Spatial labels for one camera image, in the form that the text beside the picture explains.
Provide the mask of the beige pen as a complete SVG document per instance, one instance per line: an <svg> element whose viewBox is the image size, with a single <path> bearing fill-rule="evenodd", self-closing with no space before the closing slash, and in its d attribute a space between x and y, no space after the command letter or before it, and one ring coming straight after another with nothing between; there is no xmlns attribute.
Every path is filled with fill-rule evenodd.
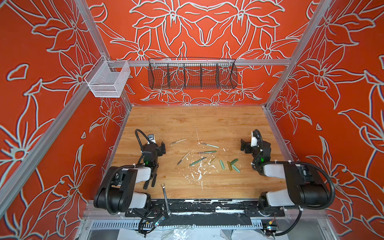
<svg viewBox="0 0 384 240"><path fill-rule="evenodd" d="M186 140L187 140L187 138L179 139L177 141L170 143L170 145L178 144L178 143L181 143L181 142L186 141Z"/></svg>
<svg viewBox="0 0 384 240"><path fill-rule="evenodd" d="M184 159L186 159L188 157L188 155L191 153L191 151L188 151L180 160L179 162L177 163L177 166L183 162Z"/></svg>

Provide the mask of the light green cap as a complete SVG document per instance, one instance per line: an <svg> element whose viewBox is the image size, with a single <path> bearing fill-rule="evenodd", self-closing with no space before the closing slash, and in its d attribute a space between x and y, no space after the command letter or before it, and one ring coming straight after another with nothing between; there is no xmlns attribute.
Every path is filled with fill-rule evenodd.
<svg viewBox="0 0 384 240"><path fill-rule="evenodd" d="M220 163L220 165L221 165L221 168L222 168L223 170L225 170L225 165L224 165L223 161L222 161L222 160L219 160L219 163Z"/></svg>
<svg viewBox="0 0 384 240"><path fill-rule="evenodd" d="M232 165L232 168L237 172L237 173L240 173L240 169L238 169L235 165Z"/></svg>

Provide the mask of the dark green pen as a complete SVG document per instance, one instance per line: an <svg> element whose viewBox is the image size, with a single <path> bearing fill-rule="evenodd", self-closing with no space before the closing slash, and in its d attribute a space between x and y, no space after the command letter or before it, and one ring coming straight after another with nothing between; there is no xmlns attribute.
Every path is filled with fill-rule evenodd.
<svg viewBox="0 0 384 240"><path fill-rule="evenodd" d="M194 166L194 165L200 163L201 161L205 160L206 158L207 158L207 157L202 157L201 159L199 159L199 160L197 160L197 161L194 161L193 163L189 164L189 167Z"/></svg>
<svg viewBox="0 0 384 240"><path fill-rule="evenodd" d="M202 154L213 154L213 153L216 153L217 151L203 151L203 152L198 152L199 155L202 155Z"/></svg>

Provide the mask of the light green pen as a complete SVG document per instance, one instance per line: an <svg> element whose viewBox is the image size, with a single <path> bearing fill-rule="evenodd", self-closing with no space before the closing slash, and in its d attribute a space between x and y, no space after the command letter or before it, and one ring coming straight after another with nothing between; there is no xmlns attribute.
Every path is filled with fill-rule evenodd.
<svg viewBox="0 0 384 240"><path fill-rule="evenodd" d="M212 145L212 144L208 144L208 143L202 143L200 142L201 145L204 145L204 146L208 146L208 147L211 147L211 148L219 148L219 146L216 146L216 145Z"/></svg>

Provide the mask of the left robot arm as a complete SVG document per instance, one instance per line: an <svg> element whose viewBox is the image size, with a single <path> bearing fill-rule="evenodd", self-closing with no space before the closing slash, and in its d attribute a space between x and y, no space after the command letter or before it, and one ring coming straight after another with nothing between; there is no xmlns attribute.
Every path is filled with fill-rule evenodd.
<svg viewBox="0 0 384 240"><path fill-rule="evenodd" d="M141 182L144 183L145 190L150 182L152 187L155 186L158 158L166 154L165 144L158 145L154 135L147 136L142 130L136 129L135 136L141 150L138 162L133 165L110 167L94 197L94 207L106 210L110 215L149 207L150 194L136 192L135 186Z"/></svg>

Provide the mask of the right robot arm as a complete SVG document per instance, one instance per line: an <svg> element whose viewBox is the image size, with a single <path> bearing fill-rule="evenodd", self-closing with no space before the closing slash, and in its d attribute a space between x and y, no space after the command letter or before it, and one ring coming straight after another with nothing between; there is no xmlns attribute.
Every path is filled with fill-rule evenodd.
<svg viewBox="0 0 384 240"><path fill-rule="evenodd" d="M271 143L259 130L252 131L249 142L241 140L241 151L252 155L251 167L259 175L286 182L285 189L261 193L257 208L262 215L279 208L323 210L334 202L336 188L329 174L310 163L271 160Z"/></svg>

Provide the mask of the black screwdriver right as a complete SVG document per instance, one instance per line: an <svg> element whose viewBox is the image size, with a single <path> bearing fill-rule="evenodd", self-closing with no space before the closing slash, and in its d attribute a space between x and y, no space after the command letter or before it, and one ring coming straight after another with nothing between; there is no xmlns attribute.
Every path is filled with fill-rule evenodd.
<svg viewBox="0 0 384 240"><path fill-rule="evenodd" d="M157 180L157 170L158 170L158 168L155 168L154 170L153 170L153 172L152 172L152 174L153 174L153 180L152 180L152 188L154 188L155 187L155 185L156 185L156 180Z"/></svg>

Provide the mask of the black screwdriver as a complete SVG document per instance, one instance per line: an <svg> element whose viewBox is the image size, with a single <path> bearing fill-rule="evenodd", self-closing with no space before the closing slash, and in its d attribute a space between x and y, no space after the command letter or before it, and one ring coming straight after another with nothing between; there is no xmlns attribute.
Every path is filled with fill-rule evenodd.
<svg viewBox="0 0 384 240"><path fill-rule="evenodd" d="M154 170L153 170L153 172L152 172L152 174L153 174L153 180L152 180L152 188L154 188L155 187L155 185L156 185L156 180L157 180L157 170L158 170L158 168L155 168Z"/></svg>
<svg viewBox="0 0 384 240"><path fill-rule="evenodd" d="M150 180L151 180L151 179L147 180L147 181L144 183L144 186L143 186L143 189L144 189L144 190L147 190L147 189L148 189Z"/></svg>

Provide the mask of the black screwdriver left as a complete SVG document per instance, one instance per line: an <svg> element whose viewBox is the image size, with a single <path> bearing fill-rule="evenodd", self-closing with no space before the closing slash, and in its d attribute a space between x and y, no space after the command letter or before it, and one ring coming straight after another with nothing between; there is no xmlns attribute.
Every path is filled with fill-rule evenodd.
<svg viewBox="0 0 384 240"><path fill-rule="evenodd" d="M150 180L151 180L151 179L147 180L147 181L144 183L144 186L143 186L143 189L144 189L144 190L147 190L147 189L148 189Z"/></svg>

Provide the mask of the metal wrench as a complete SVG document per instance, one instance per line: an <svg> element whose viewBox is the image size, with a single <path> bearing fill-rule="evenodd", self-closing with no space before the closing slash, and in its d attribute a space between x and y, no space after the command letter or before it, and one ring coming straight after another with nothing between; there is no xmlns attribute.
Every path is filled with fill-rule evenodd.
<svg viewBox="0 0 384 240"><path fill-rule="evenodd" d="M170 210L170 205L169 205L169 200L168 200L167 193L166 193L166 185L165 185L165 183L161 183L161 187L162 187L163 194L164 194L166 213L167 213L167 216L170 217L172 212Z"/></svg>

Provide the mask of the clear plastic bin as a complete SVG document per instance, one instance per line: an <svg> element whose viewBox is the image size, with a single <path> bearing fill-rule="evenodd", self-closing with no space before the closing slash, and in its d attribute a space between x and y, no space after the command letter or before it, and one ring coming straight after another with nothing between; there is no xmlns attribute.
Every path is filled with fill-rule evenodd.
<svg viewBox="0 0 384 240"><path fill-rule="evenodd" d="M85 81L96 98L119 98L130 75L128 61L108 61L101 56Z"/></svg>

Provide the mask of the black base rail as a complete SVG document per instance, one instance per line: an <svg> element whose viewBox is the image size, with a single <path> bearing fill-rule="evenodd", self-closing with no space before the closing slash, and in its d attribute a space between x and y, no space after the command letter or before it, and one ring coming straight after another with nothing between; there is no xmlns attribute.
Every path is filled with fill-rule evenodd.
<svg viewBox="0 0 384 240"><path fill-rule="evenodd" d="M244 214L247 217L284 217L282 207L271 213L258 209L257 199L169 199L172 214Z"/></svg>

